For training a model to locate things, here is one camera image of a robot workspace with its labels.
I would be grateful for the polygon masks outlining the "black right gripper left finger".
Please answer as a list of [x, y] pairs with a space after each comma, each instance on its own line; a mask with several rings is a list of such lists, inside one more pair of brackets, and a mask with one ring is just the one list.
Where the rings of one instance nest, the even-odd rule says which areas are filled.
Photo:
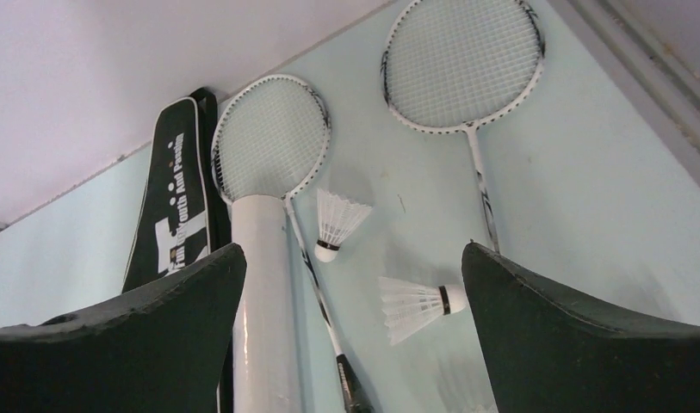
[[247, 264], [235, 243], [43, 324], [0, 328], [0, 412], [209, 412]]

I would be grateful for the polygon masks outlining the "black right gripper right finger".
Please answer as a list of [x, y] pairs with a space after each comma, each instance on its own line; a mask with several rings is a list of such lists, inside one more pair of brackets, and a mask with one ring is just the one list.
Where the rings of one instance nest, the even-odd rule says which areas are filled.
[[700, 412], [700, 326], [614, 305], [477, 243], [462, 277], [502, 412]]

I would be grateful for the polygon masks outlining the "white shuttlecock tube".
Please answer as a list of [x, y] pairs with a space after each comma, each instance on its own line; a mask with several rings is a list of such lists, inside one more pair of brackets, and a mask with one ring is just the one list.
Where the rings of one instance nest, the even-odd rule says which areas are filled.
[[249, 195], [232, 204], [232, 241], [246, 260], [233, 326], [236, 412], [302, 410], [286, 224], [276, 197]]

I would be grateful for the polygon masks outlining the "white shuttlecock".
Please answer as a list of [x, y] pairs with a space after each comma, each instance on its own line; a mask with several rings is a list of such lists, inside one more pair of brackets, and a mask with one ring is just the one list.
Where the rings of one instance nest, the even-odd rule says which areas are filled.
[[378, 279], [378, 285], [391, 346], [400, 344], [439, 318], [468, 307], [463, 285], [427, 286], [385, 276]]
[[314, 254], [321, 262], [332, 262], [373, 207], [322, 188], [317, 190], [316, 201], [319, 235]]

